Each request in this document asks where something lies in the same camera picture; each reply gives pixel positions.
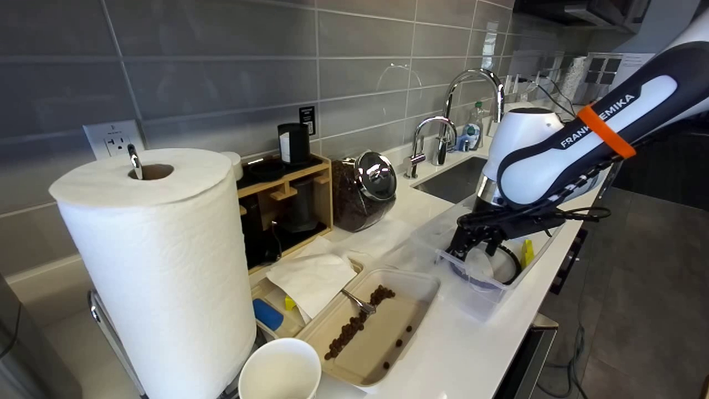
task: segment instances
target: gray tile wall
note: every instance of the gray tile wall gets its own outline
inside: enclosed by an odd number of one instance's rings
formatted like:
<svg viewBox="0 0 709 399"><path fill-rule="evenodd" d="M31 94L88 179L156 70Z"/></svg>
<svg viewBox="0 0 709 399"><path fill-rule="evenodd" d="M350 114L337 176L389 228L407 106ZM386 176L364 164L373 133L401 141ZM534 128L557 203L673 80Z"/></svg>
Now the gray tile wall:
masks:
<svg viewBox="0 0 709 399"><path fill-rule="evenodd" d="M148 149L274 151L317 104L342 158L407 141L466 67L508 73L515 0L25 0L0 14L0 273L71 256L46 186L93 160L82 125ZM466 84L461 104L489 98Z"/></svg>
<svg viewBox="0 0 709 399"><path fill-rule="evenodd" d="M533 16L515 16L508 29L505 56L509 73L534 77L537 70L553 69L563 56L563 69L575 56L588 54L595 29L563 27Z"/></svg>

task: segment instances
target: kitchen sink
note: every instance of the kitchen sink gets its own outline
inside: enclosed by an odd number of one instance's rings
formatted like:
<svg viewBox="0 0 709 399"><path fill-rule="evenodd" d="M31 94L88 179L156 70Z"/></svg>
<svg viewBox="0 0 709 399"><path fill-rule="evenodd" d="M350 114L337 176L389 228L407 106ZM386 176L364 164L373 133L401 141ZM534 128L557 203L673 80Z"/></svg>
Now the kitchen sink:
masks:
<svg viewBox="0 0 709 399"><path fill-rule="evenodd" d="M464 164L457 164L445 172L435 176L433 179L425 179L415 188L436 196L445 202L458 203L475 192L479 176L483 172L483 167L485 167L483 158L469 158Z"/></svg>

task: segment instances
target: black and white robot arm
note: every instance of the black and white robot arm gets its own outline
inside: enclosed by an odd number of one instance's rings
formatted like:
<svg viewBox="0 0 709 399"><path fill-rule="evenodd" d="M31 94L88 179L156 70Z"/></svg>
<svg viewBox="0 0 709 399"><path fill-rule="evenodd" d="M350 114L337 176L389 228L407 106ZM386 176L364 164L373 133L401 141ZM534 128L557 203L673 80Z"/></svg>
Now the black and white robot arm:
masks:
<svg viewBox="0 0 709 399"><path fill-rule="evenodd" d="M671 47L590 106L626 145L638 146L664 127L709 108L709 11ZM592 186L620 160L588 118L561 125L544 108L504 118L479 181L475 213L458 220L447 253L466 257L481 241L494 253L504 239L570 220L557 206Z"/></svg>

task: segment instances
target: orange strap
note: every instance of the orange strap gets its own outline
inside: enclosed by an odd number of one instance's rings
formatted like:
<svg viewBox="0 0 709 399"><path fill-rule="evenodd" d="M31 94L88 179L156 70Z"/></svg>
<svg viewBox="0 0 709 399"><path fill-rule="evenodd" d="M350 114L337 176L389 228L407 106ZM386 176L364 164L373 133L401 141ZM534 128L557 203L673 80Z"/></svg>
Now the orange strap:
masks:
<svg viewBox="0 0 709 399"><path fill-rule="evenodd" d="M637 149L608 127L590 104L578 110L578 120L586 123L586 127L590 127L623 160L637 156Z"/></svg>

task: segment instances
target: paper cup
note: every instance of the paper cup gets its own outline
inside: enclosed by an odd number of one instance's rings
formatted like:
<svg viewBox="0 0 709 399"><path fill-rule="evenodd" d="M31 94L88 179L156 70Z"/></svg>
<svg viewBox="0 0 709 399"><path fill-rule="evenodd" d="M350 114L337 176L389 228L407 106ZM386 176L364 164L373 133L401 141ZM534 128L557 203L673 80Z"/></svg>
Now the paper cup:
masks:
<svg viewBox="0 0 709 399"><path fill-rule="evenodd" d="M274 340L256 350L239 374L241 399L313 399L321 376L314 348L301 340Z"/></svg>

